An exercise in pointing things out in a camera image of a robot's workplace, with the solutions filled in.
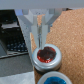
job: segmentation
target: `brown speckled surface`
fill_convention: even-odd
[[[36,48],[31,34],[32,51]],[[62,52],[62,72],[73,84],[84,84],[84,9],[64,11],[53,23],[46,43],[56,45]],[[42,76],[35,69],[35,82]]]

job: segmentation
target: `blue object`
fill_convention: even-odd
[[[44,84],[66,84],[66,82],[59,77],[49,77]]]

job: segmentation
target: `red object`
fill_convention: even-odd
[[[37,53],[37,58],[39,61],[44,63],[51,62],[56,56],[56,51],[52,47],[45,47],[43,50],[39,50]]]

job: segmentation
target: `cylindrical container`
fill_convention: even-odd
[[[40,72],[57,70],[58,68],[60,68],[61,60],[62,60],[62,55],[61,55],[60,50],[58,49],[58,47],[52,44],[45,44],[45,47],[52,48],[56,52],[55,57],[53,58],[52,61],[48,63],[41,62],[37,57],[37,53],[39,52],[39,49],[36,48],[32,54],[35,68]]]
[[[51,71],[51,72],[48,72],[48,73],[46,73],[46,74],[44,74],[41,78],[40,78],[40,80],[38,81],[38,83],[37,84],[48,84],[48,83],[45,83],[45,81],[47,80],[47,82],[48,82],[48,78],[51,78],[51,77],[59,77],[60,79],[62,79],[63,81],[61,81],[61,80],[50,80],[50,81],[55,81],[54,83],[51,83],[50,81],[49,81],[49,84],[72,84],[72,82],[70,81],[70,79],[66,76],[66,75],[64,75],[64,74],[62,74],[62,73],[60,73],[60,72],[56,72],[56,71]]]

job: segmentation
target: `cork board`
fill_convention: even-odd
[[[63,11],[53,23],[46,43],[56,45],[62,53],[59,72],[70,78],[73,84],[84,84],[84,9]],[[32,52],[36,48],[31,34]],[[35,83],[42,76],[35,69]]]

